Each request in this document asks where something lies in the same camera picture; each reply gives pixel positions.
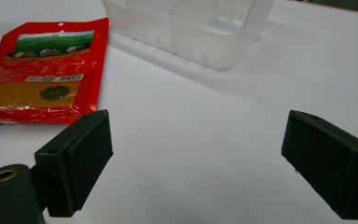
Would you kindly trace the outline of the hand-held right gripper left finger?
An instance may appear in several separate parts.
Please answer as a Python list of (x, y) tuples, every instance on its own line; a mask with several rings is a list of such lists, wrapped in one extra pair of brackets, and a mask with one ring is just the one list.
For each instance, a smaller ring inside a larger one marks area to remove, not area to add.
[(34, 183), (41, 209), (52, 217), (80, 210), (113, 156), (109, 113), (90, 113), (34, 154)]

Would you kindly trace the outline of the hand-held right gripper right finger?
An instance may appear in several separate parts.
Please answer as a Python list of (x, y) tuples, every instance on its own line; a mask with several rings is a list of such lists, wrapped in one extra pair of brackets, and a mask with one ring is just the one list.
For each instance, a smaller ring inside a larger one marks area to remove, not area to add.
[(358, 220), (358, 138), (314, 115), (289, 112), (282, 155), (342, 219)]

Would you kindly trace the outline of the red snack packet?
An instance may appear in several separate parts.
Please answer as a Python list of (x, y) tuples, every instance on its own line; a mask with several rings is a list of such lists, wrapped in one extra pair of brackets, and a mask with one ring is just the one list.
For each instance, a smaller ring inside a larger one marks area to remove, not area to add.
[(0, 122), (72, 123), (97, 110), (109, 33), (96, 21), (27, 22), (0, 41)]

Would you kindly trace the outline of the clear plastic container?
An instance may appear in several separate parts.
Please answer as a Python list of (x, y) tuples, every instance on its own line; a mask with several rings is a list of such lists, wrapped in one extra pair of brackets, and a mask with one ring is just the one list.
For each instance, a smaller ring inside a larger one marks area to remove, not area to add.
[(260, 36), (274, 0), (101, 0), (113, 32), (214, 70)]

